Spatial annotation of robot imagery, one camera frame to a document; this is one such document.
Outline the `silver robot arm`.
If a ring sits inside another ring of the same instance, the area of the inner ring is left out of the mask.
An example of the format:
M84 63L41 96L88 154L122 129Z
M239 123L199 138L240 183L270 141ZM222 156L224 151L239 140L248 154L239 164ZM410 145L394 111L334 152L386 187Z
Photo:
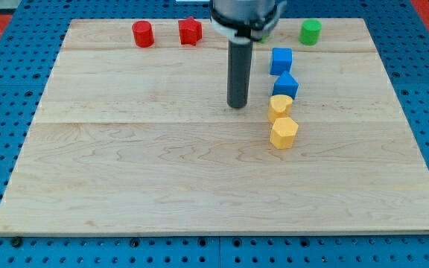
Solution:
M228 40L227 104L247 105L253 44L273 31L287 7L276 0L211 0L210 22Z

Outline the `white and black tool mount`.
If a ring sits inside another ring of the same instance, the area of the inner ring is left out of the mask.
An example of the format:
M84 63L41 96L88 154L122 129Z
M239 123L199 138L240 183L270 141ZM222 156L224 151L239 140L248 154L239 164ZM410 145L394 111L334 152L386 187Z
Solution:
M259 42L273 31L285 9L274 7L265 17L242 22L228 19L212 8L210 21L213 28L230 42Z

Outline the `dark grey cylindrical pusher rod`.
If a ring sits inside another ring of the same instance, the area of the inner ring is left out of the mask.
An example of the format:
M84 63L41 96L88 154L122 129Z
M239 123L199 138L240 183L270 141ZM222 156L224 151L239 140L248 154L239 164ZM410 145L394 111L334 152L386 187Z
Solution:
M251 62L251 42L247 44L229 42L227 104L234 109L241 109L247 105Z

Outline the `green block behind arm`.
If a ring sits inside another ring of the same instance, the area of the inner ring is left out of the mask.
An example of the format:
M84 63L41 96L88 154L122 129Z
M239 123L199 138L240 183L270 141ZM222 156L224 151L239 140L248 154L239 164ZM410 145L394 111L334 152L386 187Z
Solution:
M270 35L267 34L265 36L263 36L258 42L264 44L268 39L269 39Z

